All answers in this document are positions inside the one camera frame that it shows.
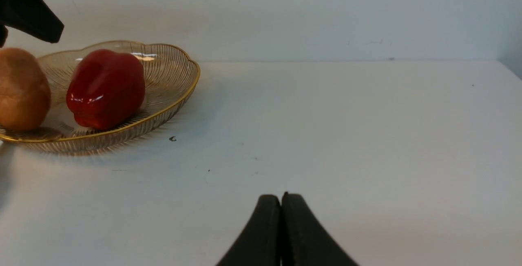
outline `white table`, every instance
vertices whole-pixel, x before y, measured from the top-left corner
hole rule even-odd
[[[112,153],[2,145],[0,265],[210,266],[286,190],[362,266],[522,265],[522,82],[502,64],[201,71],[171,123]]]

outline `brown potato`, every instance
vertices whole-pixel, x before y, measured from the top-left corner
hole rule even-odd
[[[29,52],[0,51],[0,125],[27,131],[42,124],[51,107],[51,90],[37,59]]]

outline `bell pepper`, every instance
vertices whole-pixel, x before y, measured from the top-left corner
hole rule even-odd
[[[66,102],[79,125],[108,130],[136,113],[144,98],[145,78],[138,58],[96,50],[76,67]]]

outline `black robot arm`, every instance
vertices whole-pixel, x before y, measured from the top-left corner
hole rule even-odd
[[[6,26],[49,43],[57,43],[64,29],[43,0],[0,0],[0,47],[7,38]]]

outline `white wall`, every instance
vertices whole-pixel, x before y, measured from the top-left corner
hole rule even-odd
[[[491,59],[522,53],[522,0],[45,0],[65,24],[35,54],[130,39],[199,61]]]

